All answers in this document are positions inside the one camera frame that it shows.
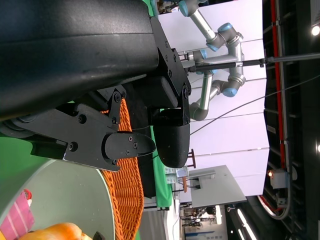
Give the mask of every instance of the white wall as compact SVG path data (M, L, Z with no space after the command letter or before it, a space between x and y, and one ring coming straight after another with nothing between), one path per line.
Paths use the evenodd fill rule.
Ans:
M215 32L222 24L230 22L243 35L245 60L264 57L261 0L230 1L200 7L199 10ZM208 57L228 53L225 46L217 52L209 50L206 39L193 21L180 12L160 15L159 20L170 46L178 52L206 49ZM183 63L185 67L193 64ZM210 102L206 119L190 123L191 133L225 112L265 95L266 69L248 66L243 68L243 72L247 82L239 89L238 94L232 98L222 94L216 96ZM221 69L214 75L214 79L226 81L228 75L227 71ZM189 102L193 103L201 96L202 75L190 73L188 78L192 86ZM264 99L261 99L227 114L191 135L190 149L194 149L197 169L227 165L245 196L262 194L269 154L263 112ZM182 196L188 199L188 194L187 192Z

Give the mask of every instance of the metal rod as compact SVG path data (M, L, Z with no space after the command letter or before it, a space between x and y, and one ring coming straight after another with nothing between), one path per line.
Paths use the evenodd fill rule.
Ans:
M201 98L200 98L200 108L203 110L209 109L212 80L213 80L212 74L209 74L209 75L205 74L203 76L202 92L201 92Z
M208 41L211 41L216 37L215 32L211 29L199 9L197 9L190 18Z
M313 60L313 59L320 59L320 53L268 57L267 62L268 63L279 63L279 62L293 62L293 61L304 61L304 60Z
M247 67L247 66L260 65L261 67L263 67L264 64L270 64L270 63L305 61L305 60L313 60L313 59L320 59L320 53L268 57L267 59L261 58L261 59L255 59L255 60L234 61L234 62L218 63L218 64L211 64L211 65L203 65L203 66L191 66L191 67L186 67L185 70L187 72L194 73L194 72L205 72L205 71L210 71L215 69L236 68L241 66Z

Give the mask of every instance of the ceiling light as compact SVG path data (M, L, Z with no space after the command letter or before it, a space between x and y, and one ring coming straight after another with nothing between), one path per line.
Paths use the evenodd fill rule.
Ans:
M242 232L241 232L240 229L238 229L238 232L239 232L239 234L240 234L241 240L245 240L244 235L242 234Z
M221 225L222 224L222 215L221 215L221 210L220 210L219 205L215 206L215 217L216 217L216 224Z
M251 227L248 225L247 220L245 216L243 215L242 211L240 209L237 210L237 213L243 223L243 227L248 231L248 234L252 240L257 240L256 236L254 235L254 232L251 230Z
M313 36L317 36L320 34L320 27L319 26L314 26L311 30Z

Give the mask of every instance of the black cable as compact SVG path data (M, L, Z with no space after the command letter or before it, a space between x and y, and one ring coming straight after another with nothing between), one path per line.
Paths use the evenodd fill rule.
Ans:
M255 101L258 101L258 100L260 100L260 99L264 99L264 98L270 97L270 96L272 96L272 95L275 95L275 94L284 92L284 91L286 91L286 90L295 88L295 87L297 87L297 86L300 86L300 85L302 85L302 84L305 84L305 83L307 83L307 82L310 82L310 81L312 81L312 80L315 80L315 79L317 79L317 78L319 78L319 77L320 77L320 75L317 75L317 76L315 76L315 77L313 77L313 78L310 78L310 79L308 79L308 80L302 81L302 82L297 83L297 84L295 84L295 85L293 85L293 86L286 87L286 88L284 88L284 89L282 89L282 90L275 91L275 92L270 93L270 94L268 94L268 95L259 97L259 98L255 99L255 100L252 100L252 101L249 101L249 102L247 102L247 103L245 103L245 104L242 104L242 105L240 105L240 106L238 106L238 107L236 107L236 108L234 108L234 109L232 109L232 110L230 110L230 111L227 111L226 113L218 116L217 118L213 119L212 121L206 123L205 125L203 125L203 126L200 127L199 129L197 129L197 130L195 130L194 132L192 132L192 133L190 134L190 136L191 136L192 134L195 134L196 132L199 132L201 129L205 128L205 127L208 126L209 124L212 124L214 121L218 120L219 118L222 118L223 116L225 116L225 115L227 115L227 114L229 114L229 113L231 113L231 112L233 112L233 111L235 111L235 110L237 110L237 109L239 109L239 108L242 108L243 106L246 106L246 105L248 105L248 104L251 104L251 103L253 103L253 102L255 102Z
M132 129L132 131L146 129L146 128L150 128L150 126L148 125L148 126L144 126L144 127L140 127L140 128L135 128L135 129Z
M197 188L196 186L190 186L190 185L187 185L186 187L187 187L187 188L190 188L190 189L196 189L196 188Z

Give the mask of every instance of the white panel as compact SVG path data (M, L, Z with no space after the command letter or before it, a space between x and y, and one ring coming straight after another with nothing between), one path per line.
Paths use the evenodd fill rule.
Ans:
M192 206L212 206L228 203L243 202L246 200L240 186L227 166L216 166L210 169L215 172L211 175L199 176L200 189L191 189ZM190 176L196 176L197 170L190 171Z
M220 48L217 52L211 51L209 48L205 49L207 52L208 58L216 57L220 55L228 54L228 50L225 46ZM242 51L244 54L245 60L256 60L264 58L264 43L262 40L255 40L250 42L242 43ZM183 66L191 67L195 64L194 61L183 62ZM245 66L243 68L243 74L247 81L255 79L264 79L266 78L266 69L260 66ZM189 73L188 79L193 88L202 87L203 74L198 75L195 72ZM217 73L213 76L214 80L227 81L229 73L223 69L219 69Z
M193 133L210 120L193 121ZM263 113L220 118L190 137L190 150L196 155L235 152L268 148L268 137Z
M235 177L236 182L246 197L262 195L265 179L266 174Z
M209 113L205 119L215 119L242 104L263 97L266 93L266 82L266 79L248 81L239 89L237 95L234 97L226 97L223 94L219 94L218 96L214 97L210 101ZM192 93L189 97L190 104L196 102L201 97L201 91L201 88L192 90ZM230 112L226 115L226 117L263 113L264 108L265 99L262 98Z
M268 155L269 148L195 156L196 170L226 165L235 178L259 174L265 175ZM193 164L192 159L188 158L186 164Z
M262 1L238 0L199 8L213 31L227 22L244 41L263 38ZM206 48L206 39L189 17L181 12L159 15L159 21L172 48L178 52Z

